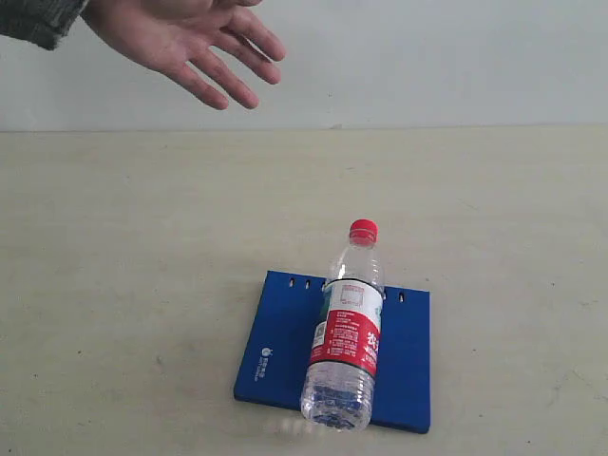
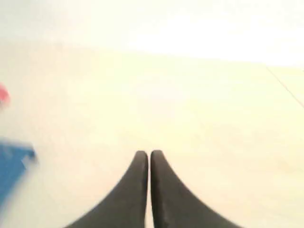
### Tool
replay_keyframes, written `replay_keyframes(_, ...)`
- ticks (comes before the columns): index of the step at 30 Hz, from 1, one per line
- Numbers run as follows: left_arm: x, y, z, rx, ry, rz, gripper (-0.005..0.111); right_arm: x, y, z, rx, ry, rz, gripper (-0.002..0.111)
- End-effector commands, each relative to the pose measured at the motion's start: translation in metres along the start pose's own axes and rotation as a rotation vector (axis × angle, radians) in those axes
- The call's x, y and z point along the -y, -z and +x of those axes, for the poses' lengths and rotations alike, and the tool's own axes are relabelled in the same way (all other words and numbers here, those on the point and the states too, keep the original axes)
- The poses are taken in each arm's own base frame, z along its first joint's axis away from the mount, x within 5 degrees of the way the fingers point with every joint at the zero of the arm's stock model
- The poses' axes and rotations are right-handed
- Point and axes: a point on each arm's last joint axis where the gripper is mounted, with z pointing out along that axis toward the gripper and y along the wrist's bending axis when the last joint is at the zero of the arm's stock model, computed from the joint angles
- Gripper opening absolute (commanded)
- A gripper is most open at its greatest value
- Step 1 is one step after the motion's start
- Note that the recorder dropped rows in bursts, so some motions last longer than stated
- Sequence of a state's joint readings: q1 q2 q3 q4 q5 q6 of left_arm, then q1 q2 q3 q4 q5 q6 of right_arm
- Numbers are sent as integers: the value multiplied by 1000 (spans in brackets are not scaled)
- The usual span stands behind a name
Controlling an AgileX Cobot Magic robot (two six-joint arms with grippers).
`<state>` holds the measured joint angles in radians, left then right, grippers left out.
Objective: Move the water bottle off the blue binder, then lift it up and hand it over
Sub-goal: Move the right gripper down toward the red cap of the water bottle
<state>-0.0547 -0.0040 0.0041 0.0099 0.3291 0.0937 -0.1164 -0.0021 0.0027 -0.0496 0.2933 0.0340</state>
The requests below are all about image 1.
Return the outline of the person's open bare hand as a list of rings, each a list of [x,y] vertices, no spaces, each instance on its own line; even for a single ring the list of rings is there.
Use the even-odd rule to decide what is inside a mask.
[[[286,50],[252,12],[257,1],[90,1],[82,17],[111,48],[156,71],[199,101],[223,110],[231,99],[247,109],[255,92],[220,59],[218,48],[276,85]]]

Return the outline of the grey knitted sleeve forearm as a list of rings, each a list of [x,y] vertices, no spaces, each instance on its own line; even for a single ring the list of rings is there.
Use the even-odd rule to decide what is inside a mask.
[[[86,0],[1,0],[1,35],[54,50],[86,5]]]

